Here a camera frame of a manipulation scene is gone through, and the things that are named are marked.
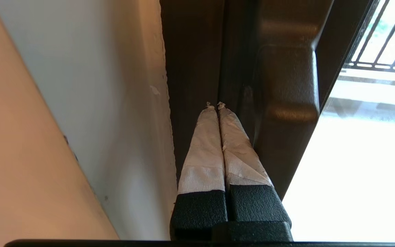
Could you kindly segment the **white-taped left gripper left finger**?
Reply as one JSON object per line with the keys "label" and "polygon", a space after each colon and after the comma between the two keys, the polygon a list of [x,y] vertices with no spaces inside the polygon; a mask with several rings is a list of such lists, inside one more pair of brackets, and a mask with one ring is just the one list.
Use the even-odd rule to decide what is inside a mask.
{"label": "white-taped left gripper left finger", "polygon": [[170,219],[171,240],[209,241],[228,221],[225,167],[216,109],[210,103],[196,121],[182,166]]}

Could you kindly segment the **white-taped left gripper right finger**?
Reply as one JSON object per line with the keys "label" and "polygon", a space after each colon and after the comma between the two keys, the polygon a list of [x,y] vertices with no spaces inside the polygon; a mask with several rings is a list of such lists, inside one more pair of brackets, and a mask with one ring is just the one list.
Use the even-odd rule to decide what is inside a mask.
{"label": "white-taped left gripper right finger", "polygon": [[285,222],[290,217],[237,115],[218,103],[229,212],[237,222]]}

